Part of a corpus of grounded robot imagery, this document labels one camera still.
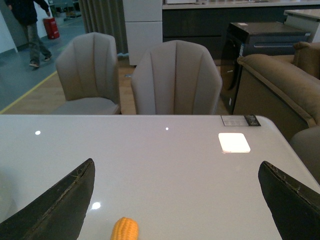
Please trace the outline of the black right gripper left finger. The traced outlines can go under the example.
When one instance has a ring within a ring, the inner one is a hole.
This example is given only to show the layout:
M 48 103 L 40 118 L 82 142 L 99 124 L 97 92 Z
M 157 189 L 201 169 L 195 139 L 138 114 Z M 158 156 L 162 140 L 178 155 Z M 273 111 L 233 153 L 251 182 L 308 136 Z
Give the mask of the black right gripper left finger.
M 95 163 L 89 158 L 0 224 L 2 240 L 76 240 L 91 201 Z

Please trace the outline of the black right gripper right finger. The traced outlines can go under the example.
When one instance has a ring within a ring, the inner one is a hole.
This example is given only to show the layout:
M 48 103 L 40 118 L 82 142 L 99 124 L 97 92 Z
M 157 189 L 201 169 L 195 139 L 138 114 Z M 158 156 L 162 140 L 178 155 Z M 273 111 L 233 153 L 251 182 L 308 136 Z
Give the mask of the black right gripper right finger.
M 320 194 L 263 161 L 258 180 L 264 200 L 283 240 L 320 238 Z

